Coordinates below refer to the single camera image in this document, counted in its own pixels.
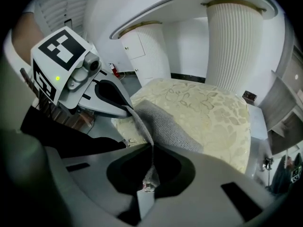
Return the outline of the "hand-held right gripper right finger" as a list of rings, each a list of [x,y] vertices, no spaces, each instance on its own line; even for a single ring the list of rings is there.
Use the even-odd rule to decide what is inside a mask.
[[[196,174],[179,195],[157,199],[141,227],[279,227],[287,196],[275,199],[238,170],[205,154],[161,146],[190,160]]]

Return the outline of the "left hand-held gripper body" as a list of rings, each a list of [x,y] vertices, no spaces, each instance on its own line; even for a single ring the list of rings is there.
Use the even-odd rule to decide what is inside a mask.
[[[102,68],[92,49],[67,26],[53,32],[31,49],[33,83],[54,105],[76,108]]]

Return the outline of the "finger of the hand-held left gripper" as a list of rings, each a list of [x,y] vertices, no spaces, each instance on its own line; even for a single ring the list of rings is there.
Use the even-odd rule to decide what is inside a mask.
[[[82,97],[79,101],[79,106],[111,118],[127,118],[131,116],[125,106],[108,103],[96,96],[92,96],[90,99]]]
[[[95,94],[100,100],[117,108],[124,108],[124,106],[133,107],[114,82],[105,79],[93,79],[93,82],[96,83]]]

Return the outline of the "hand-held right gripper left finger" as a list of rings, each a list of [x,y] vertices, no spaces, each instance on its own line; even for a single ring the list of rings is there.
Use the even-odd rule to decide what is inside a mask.
[[[104,154],[62,159],[56,149],[46,147],[54,183],[66,203],[73,227],[132,227],[116,216],[128,209],[132,196],[118,192],[107,178],[114,160],[143,146]]]

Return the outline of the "gray wiping cloth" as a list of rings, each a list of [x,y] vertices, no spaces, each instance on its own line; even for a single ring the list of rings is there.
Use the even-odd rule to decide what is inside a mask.
[[[173,116],[148,100],[141,101],[134,109],[125,106],[133,116],[137,130],[151,144],[151,167],[143,179],[145,192],[154,192],[160,179],[154,164],[155,143],[175,146],[189,151],[203,153],[203,146],[191,138],[177,124]]]

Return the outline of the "cream upholstered footstool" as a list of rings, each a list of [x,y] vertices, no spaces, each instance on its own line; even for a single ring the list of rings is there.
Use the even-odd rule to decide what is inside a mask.
[[[131,97],[133,106],[149,100],[174,117],[204,153],[245,173],[250,154],[250,115],[245,100],[203,83],[154,79]]]

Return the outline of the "person's left forearm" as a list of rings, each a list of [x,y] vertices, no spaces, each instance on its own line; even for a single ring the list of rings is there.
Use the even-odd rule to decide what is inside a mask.
[[[23,13],[11,32],[11,40],[16,53],[28,65],[31,65],[31,49],[43,38],[44,35],[32,12]]]

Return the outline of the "red fire extinguisher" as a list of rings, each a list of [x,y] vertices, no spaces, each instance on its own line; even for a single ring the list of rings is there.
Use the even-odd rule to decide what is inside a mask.
[[[109,63],[109,67],[110,67],[110,69],[112,70],[113,74],[114,74],[117,78],[119,78],[119,77],[120,77],[120,74],[118,73],[118,71],[117,71],[115,65],[114,65],[113,63]]]

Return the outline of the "person's black trousers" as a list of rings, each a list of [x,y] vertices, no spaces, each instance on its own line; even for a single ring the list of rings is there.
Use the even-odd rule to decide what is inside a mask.
[[[60,124],[30,107],[21,125],[24,134],[35,137],[43,146],[55,148],[61,158],[100,154],[126,148],[124,142],[89,135]]]

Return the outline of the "white flat box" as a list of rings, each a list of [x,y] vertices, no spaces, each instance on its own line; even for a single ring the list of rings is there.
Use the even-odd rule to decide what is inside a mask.
[[[267,127],[262,110],[253,105],[247,105],[250,116],[250,135],[258,140],[266,140],[268,138]]]

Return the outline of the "small dark brown box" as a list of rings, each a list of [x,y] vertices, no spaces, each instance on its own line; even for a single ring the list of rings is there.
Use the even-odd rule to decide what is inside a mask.
[[[245,91],[242,97],[254,102],[257,96],[249,91]]]

